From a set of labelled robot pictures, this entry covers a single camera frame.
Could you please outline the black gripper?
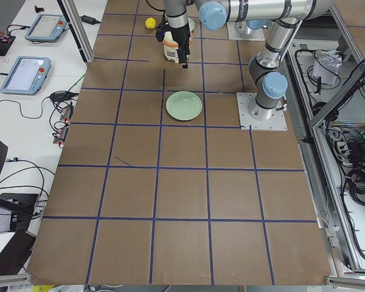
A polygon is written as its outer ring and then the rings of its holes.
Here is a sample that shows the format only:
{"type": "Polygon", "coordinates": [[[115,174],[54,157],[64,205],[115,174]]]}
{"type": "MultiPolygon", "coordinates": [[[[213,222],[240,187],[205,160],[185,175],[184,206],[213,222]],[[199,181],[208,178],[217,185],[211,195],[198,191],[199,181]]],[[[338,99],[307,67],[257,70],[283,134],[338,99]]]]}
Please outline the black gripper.
{"type": "Polygon", "coordinates": [[[170,28],[172,38],[178,43],[178,59],[179,64],[184,69],[188,68],[187,59],[190,55],[189,40],[190,40],[190,27],[188,24],[179,28],[170,28]]]}

